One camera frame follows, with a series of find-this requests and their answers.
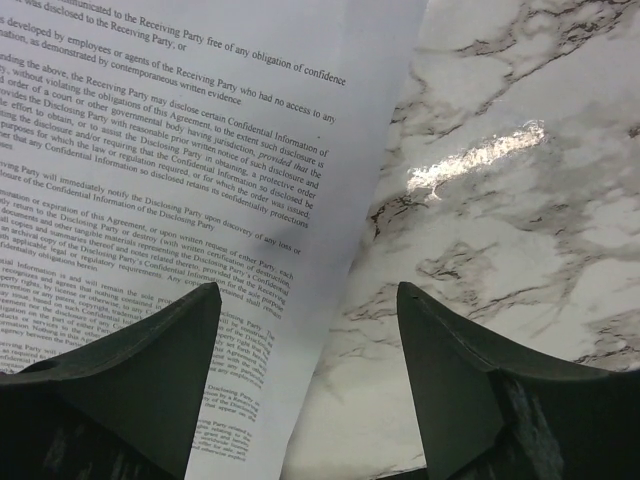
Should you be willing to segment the printed white paper sheets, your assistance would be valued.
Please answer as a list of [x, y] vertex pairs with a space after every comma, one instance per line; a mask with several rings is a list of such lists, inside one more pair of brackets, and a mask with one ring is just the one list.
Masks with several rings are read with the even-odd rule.
[[5, 1], [1, 377], [206, 283], [182, 479], [276, 479], [422, 1]]

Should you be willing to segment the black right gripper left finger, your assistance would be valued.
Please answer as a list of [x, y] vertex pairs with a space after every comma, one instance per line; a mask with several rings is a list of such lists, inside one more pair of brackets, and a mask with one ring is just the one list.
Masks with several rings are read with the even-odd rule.
[[4, 479], [182, 479], [221, 313], [217, 284], [1, 377]]

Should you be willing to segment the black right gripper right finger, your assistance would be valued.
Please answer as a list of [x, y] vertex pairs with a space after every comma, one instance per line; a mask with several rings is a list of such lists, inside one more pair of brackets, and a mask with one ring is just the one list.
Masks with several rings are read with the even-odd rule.
[[635, 479], [639, 374], [535, 351], [403, 282], [397, 318], [430, 479]]

